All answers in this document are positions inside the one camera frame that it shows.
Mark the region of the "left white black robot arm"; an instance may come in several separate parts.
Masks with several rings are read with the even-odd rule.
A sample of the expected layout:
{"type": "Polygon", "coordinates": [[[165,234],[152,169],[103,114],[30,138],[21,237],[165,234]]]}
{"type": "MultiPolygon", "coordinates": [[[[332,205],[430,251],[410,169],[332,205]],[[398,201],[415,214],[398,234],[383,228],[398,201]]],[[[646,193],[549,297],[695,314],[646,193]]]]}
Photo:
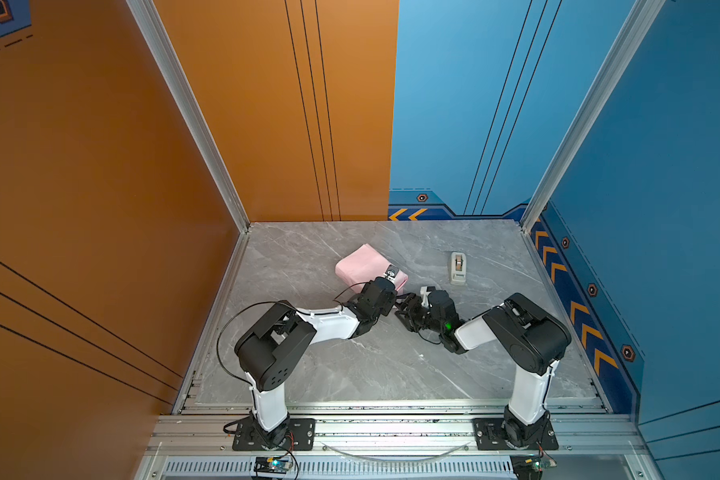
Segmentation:
{"type": "Polygon", "coordinates": [[[273,302],[234,347],[252,391],[253,438],[269,448],[288,446],[290,416],[285,382],[308,348],[368,333],[390,313],[396,298],[394,283],[377,277],[334,308],[303,310],[285,300],[273,302]]]}

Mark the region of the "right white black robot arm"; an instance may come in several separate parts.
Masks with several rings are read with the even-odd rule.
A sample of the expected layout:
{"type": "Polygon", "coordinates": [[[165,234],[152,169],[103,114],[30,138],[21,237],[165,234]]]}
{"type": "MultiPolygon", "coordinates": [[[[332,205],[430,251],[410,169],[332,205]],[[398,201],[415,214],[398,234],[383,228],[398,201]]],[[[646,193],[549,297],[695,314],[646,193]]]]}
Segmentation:
{"type": "Polygon", "coordinates": [[[515,363],[512,396],[503,418],[473,422],[480,449],[559,448],[547,398],[559,362],[572,341],[563,322],[521,293],[463,320],[448,292],[434,287],[400,295],[395,316],[410,332],[437,333],[437,343],[453,354],[497,342],[515,363]]]}

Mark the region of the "purple wrapping paper sheet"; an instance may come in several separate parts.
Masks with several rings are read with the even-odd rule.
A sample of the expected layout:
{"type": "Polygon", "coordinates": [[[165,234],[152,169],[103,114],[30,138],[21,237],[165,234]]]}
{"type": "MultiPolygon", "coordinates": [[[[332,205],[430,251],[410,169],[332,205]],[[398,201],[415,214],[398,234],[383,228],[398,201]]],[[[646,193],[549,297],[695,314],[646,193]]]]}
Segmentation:
{"type": "Polygon", "coordinates": [[[408,274],[369,244],[363,244],[350,255],[341,259],[335,266],[335,273],[355,293],[359,293],[364,282],[372,281],[376,277],[384,277],[385,270],[389,265],[399,268],[399,273],[393,283],[397,292],[402,293],[409,279],[408,274]]]}

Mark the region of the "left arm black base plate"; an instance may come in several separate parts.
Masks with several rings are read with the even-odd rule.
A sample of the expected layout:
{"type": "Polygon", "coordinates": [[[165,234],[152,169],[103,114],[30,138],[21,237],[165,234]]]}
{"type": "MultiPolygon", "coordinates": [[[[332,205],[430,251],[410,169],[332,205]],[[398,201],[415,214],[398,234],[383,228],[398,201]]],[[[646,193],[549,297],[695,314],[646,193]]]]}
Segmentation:
{"type": "Polygon", "coordinates": [[[315,440],[314,418],[291,418],[271,432],[265,431],[251,415],[235,423],[234,451],[290,450],[311,451],[315,440]]]}

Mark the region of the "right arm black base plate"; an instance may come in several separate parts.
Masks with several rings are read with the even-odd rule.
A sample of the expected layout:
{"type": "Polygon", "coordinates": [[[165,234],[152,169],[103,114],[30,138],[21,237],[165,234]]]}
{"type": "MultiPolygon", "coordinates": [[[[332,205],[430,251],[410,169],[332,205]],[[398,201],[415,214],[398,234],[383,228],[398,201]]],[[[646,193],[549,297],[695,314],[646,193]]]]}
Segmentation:
{"type": "Polygon", "coordinates": [[[480,451],[559,449],[549,417],[542,417],[532,425],[514,419],[476,418],[472,420],[472,427],[480,451]]]}

